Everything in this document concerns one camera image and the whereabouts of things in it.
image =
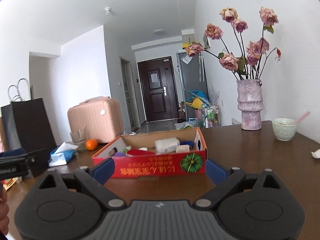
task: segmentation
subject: green fruit illustration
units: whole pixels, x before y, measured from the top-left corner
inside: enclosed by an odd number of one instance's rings
[[[203,159],[201,155],[190,153],[182,158],[180,162],[181,169],[188,173],[198,172],[203,165]]]

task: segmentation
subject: blue gripper pad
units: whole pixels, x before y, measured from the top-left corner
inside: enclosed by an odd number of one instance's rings
[[[112,158],[107,158],[103,162],[89,169],[89,174],[97,182],[104,185],[115,171],[115,162]]]
[[[231,171],[217,162],[207,159],[205,162],[205,174],[217,186],[221,184],[230,174]]]
[[[15,157],[15,156],[19,156],[19,155],[22,155],[25,153],[26,153],[26,151],[24,149],[20,148],[20,149],[0,153],[0,157]]]

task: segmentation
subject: dark brown door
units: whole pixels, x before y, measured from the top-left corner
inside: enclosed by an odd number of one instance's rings
[[[178,118],[177,92],[170,62],[171,57],[138,63],[147,122]]]

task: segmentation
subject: door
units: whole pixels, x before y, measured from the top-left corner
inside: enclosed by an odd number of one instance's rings
[[[138,63],[147,122],[178,118],[171,57]]]
[[[127,74],[126,63],[124,63],[123,60],[121,60],[121,68],[122,68],[122,78],[123,78],[123,88],[124,88],[124,94],[125,94],[125,101],[127,103],[130,126],[131,126],[131,130],[134,130],[136,128],[136,125],[135,125],[135,121],[134,121],[132,101],[131,101],[131,96],[130,96],[130,91],[129,91],[128,74]]]

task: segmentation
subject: ceiling light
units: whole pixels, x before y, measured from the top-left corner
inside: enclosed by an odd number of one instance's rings
[[[110,7],[105,8],[105,11],[106,11],[106,15],[107,16],[109,16],[111,14],[111,8]]]
[[[162,29],[153,31],[153,34],[156,34],[156,35],[162,35],[162,34],[166,34],[166,33],[167,32],[165,30],[162,30]]]

